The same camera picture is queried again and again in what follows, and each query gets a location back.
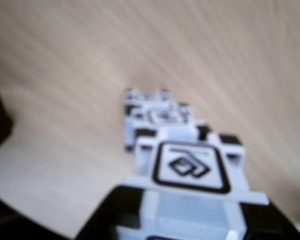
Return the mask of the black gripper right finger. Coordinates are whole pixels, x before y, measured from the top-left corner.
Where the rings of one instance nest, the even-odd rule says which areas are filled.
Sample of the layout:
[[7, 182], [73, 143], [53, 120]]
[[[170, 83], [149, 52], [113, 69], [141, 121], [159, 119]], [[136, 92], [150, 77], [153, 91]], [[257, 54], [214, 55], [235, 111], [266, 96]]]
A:
[[242, 203], [246, 224], [245, 240], [300, 240], [300, 232], [272, 203]]

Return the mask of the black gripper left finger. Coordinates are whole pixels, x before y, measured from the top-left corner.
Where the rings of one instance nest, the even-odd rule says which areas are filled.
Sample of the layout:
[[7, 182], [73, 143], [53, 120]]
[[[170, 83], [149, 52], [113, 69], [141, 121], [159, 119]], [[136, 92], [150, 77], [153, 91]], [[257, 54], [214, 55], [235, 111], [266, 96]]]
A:
[[111, 240], [111, 225], [118, 213], [117, 197], [120, 186], [115, 187], [97, 207], [76, 236], [77, 240]]

